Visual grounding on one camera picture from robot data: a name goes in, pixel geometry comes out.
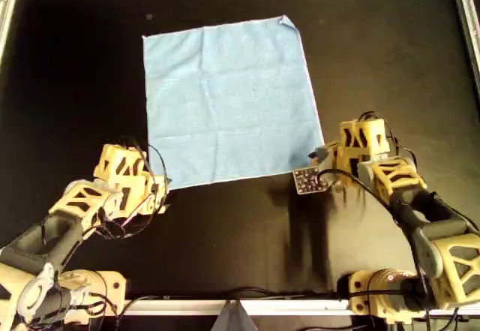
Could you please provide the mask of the left gripper body tan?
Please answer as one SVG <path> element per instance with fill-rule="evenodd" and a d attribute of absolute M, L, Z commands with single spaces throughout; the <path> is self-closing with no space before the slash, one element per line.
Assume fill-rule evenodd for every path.
<path fill-rule="evenodd" d="M 154 196 L 150 176 L 116 176 L 110 186 L 123 194 L 113 218 L 132 218 L 135 215 L 150 215 L 153 212 Z"/>

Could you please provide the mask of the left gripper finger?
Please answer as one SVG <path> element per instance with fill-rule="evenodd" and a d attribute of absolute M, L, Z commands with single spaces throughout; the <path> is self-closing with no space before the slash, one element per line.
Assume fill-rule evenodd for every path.
<path fill-rule="evenodd" d="M 157 196 L 166 196 L 169 193 L 171 179 L 166 175 L 153 175 L 149 180 L 149 191 Z"/>

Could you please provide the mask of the right gripper body tan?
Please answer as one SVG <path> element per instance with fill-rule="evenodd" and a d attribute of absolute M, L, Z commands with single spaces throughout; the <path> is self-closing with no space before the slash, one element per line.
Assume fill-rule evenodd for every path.
<path fill-rule="evenodd" d="M 345 146 L 341 141 L 325 144 L 325 148 L 332 157 L 333 168 L 346 171 L 354 176 L 358 175 L 358 163 L 361 158 L 360 146 Z"/>

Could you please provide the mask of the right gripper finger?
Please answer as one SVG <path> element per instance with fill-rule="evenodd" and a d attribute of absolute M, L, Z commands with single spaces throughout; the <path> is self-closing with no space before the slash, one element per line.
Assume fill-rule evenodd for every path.
<path fill-rule="evenodd" d="M 315 162 L 325 162 L 332 160 L 332 147 L 330 146 L 321 146 L 313 150 L 308 154 L 308 157 Z"/>

